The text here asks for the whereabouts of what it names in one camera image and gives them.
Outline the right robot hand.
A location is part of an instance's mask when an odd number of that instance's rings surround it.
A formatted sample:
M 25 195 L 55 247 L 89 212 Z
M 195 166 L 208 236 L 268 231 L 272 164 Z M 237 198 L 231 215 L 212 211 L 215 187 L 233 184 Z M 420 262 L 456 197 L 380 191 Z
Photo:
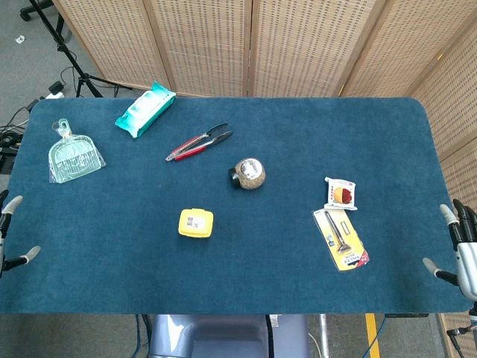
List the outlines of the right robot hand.
M 457 286 L 465 298 L 477 302 L 477 212 L 456 198 L 452 203 L 457 216 L 445 204 L 440 205 L 440 211 L 449 229 L 457 273 L 438 268 L 428 257 L 423 258 L 423 264 L 434 277 Z

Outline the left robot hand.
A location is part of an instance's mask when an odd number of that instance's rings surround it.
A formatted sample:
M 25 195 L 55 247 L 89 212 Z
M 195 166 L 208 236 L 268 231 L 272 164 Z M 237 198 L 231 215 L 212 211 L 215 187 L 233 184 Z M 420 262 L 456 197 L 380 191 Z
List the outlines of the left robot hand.
M 41 247 L 39 245 L 36 245 L 32 247 L 29 252 L 19 257 L 15 257 L 13 259 L 5 258 L 5 241 L 7 238 L 7 232 L 10 227 L 11 219 L 16 208 L 22 203 L 23 200 L 22 195 L 17 195 L 13 199 L 11 199 L 5 207 L 3 207 L 2 205 L 8 194 L 9 191 L 7 189 L 0 192 L 0 278 L 6 271 L 10 271 L 11 269 L 14 269 L 16 267 L 29 264 L 29 262 L 32 261 L 41 251 Z

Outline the yellow plastic box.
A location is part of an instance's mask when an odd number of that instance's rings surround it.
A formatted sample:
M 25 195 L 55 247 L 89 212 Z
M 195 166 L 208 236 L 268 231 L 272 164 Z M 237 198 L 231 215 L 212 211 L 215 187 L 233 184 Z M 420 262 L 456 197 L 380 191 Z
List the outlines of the yellow plastic box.
M 212 234 L 214 215 L 212 212 L 191 208 L 181 211 L 178 233 L 191 238 L 209 238 Z

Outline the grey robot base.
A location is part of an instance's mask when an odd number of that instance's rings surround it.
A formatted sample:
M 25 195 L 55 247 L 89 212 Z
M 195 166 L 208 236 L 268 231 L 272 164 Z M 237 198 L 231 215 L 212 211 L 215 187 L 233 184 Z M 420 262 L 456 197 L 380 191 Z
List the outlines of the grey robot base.
M 309 358 L 304 315 L 155 316 L 148 358 Z

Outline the green dustpan in plastic bag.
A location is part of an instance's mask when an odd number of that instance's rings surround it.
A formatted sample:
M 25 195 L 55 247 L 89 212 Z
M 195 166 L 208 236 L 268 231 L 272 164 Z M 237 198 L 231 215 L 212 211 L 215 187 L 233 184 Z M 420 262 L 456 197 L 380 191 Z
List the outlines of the green dustpan in plastic bag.
M 65 183 L 106 166 L 92 139 L 73 134 L 67 119 L 54 122 L 52 129 L 59 134 L 60 140 L 48 151 L 50 183 Z

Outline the yellow packaged utility knife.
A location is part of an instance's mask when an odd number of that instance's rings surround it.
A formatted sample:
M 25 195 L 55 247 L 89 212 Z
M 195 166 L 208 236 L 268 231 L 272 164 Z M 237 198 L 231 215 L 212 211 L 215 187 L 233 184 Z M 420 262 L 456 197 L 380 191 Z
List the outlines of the yellow packaged utility knife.
M 323 208 L 312 215 L 338 271 L 367 265 L 368 252 L 345 210 Z

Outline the white power strip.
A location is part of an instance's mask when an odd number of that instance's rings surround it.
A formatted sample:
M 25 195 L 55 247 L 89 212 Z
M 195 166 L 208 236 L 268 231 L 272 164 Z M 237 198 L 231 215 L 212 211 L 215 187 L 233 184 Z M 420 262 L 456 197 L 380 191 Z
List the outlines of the white power strip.
M 64 98 L 64 84 L 60 81 L 55 81 L 51 86 L 48 87 L 48 95 L 45 99 L 59 99 Z

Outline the white snack packet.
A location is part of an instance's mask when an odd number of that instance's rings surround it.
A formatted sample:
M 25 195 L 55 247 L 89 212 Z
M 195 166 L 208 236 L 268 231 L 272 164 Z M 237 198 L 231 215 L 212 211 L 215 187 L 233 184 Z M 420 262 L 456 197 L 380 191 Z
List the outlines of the white snack packet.
M 327 202 L 323 206 L 325 209 L 357 210 L 355 183 L 329 177 L 325 177 L 324 181 L 328 184 Z

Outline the black tripod stand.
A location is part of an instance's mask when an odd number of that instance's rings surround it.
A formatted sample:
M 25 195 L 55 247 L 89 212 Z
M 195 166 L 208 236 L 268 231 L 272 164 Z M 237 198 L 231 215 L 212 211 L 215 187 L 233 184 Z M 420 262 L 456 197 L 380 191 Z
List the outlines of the black tripod stand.
M 98 81 L 103 84 L 108 84 L 114 89 L 114 97 L 117 96 L 117 93 L 119 89 L 125 89 L 125 90 L 132 90 L 132 87 L 125 86 L 116 82 L 108 81 L 103 78 L 98 78 L 96 76 L 90 75 L 82 70 L 82 68 L 79 66 L 77 62 L 77 56 L 73 55 L 73 53 L 69 50 L 68 46 L 66 45 L 63 36 L 59 35 L 58 31 L 53 27 L 53 25 L 49 22 L 48 18 L 46 15 L 43 13 L 42 8 L 39 5 L 39 2 L 36 0 L 29 0 L 31 3 L 31 6 L 33 7 L 34 11 L 39 15 L 39 17 L 42 20 L 42 23 L 44 26 L 48 29 L 49 33 L 52 35 L 54 41 L 57 44 L 57 50 L 59 52 L 64 53 L 67 58 L 69 59 L 69 62 L 71 63 L 73 69 L 77 72 L 78 74 L 78 85 L 76 87 L 76 97 L 80 98 L 81 97 L 81 90 L 82 86 L 86 85 L 89 91 L 93 94 L 95 98 L 102 98 L 103 95 L 100 93 L 100 91 L 96 88 L 95 84 L 93 81 Z

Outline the metal table leg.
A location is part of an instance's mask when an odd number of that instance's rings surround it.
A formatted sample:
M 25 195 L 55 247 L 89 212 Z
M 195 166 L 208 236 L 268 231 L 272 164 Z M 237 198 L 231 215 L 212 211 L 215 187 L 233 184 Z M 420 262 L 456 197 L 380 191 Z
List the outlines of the metal table leg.
M 320 314 L 318 317 L 319 317 L 319 325 L 320 325 L 321 356 L 322 358 L 330 358 L 326 314 Z

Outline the teal wet wipes pack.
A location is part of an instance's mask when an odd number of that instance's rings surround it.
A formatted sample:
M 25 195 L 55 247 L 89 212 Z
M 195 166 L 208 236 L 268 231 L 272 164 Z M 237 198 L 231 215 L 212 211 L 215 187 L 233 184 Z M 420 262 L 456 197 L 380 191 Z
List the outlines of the teal wet wipes pack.
M 139 138 L 174 102 L 176 93 L 157 81 L 115 120 L 115 126 Z

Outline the black office chair base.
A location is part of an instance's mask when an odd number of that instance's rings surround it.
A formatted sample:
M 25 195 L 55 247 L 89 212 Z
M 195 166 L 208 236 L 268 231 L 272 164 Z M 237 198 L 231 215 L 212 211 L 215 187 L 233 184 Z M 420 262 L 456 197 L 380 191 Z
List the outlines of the black office chair base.
M 49 7 L 55 7 L 53 0 L 29 0 L 29 1 L 34 1 L 36 3 L 36 6 L 40 10 L 45 10 L 46 8 L 49 8 Z M 20 18 L 24 20 L 25 22 L 28 22 L 31 19 L 31 13 L 37 12 L 36 6 L 30 5 L 30 6 L 21 8 L 19 12 Z M 58 13 L 55 32 L 62 41 L 64 41 L 64 37 L 63 37 L 64 25 L 65 25 L 64 18 L 61 15 L 61 13 Z

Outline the blue table mat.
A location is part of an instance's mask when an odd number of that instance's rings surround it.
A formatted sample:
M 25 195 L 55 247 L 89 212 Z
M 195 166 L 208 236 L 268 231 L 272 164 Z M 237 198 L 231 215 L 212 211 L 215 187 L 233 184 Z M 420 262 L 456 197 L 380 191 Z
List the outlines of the blue table mat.
M 123 98 L 44 100 L 32 110 L 8 189 L 23 202 L 6 254 L 39 245 L 0 278 L 0 313 L 447 313 L 470 302 L 423 265 L 455 269 L 449 202 L 426 112 L 412 98 L 178 98 L 138 139 L 115 126 Z M 54 122 L 89 136 L 106 166 L 50 183 Z M 233 134 L 166 157 L 221 123 Z M 228 169 L 253 157 L 258 189 Z M 367 265 L 340 272 L 313 212 L 325 177 L 356 184 L 345 210 Z M 181 211 L 213 213 L 209 238 Z

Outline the round glass jar black lid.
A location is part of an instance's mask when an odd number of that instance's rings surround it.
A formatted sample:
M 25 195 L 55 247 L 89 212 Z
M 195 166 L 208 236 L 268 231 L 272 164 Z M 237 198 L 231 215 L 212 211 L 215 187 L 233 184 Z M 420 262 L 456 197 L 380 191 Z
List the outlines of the round glass jar black lid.
M 234 188 L 247 190 L 258 189 L 266 178 L 265 167 L 253 157 L 240 160 L 228 169 L 228 175 Z

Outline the red handled kitchen tongs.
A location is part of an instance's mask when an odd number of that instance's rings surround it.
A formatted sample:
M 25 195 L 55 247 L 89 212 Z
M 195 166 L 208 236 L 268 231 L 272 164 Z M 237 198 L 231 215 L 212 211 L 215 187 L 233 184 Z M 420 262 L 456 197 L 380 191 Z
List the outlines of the red handled kitchen tongs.
M 179 147 L 175 148 L 166 161 L 180 161 L 205 151 L 208 147 L 217 145 L 232 136 L 232 131 L 226 131 L 228 124 L 221 123 L 210 128 L 207 132 L 194 136 Z

